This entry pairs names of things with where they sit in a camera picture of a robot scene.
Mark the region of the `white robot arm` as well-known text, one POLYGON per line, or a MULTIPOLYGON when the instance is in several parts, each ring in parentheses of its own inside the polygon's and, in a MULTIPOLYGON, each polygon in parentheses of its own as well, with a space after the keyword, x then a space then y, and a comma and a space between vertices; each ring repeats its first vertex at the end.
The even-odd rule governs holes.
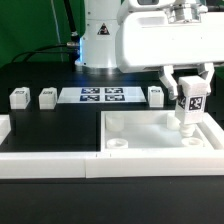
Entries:
POLYGON ((200 0, 84 0, 85 33, 76 62, 90 72, 157 71, 169 96, 172 74, 195 68, 210 82, 224 64, 224 6, 200 0))

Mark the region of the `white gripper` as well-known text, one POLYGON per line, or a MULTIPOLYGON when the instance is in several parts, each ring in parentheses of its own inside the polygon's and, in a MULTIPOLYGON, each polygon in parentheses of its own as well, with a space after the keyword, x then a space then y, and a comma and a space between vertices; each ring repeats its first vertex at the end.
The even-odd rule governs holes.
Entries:
POLYGON ((197 67, 211 94, 214 65, 224 63, 224 12, 200 0, 124 0, 118 14, 116 63, 124 72, 159 70, 170 100, 178 97, 174 69, 197 67))

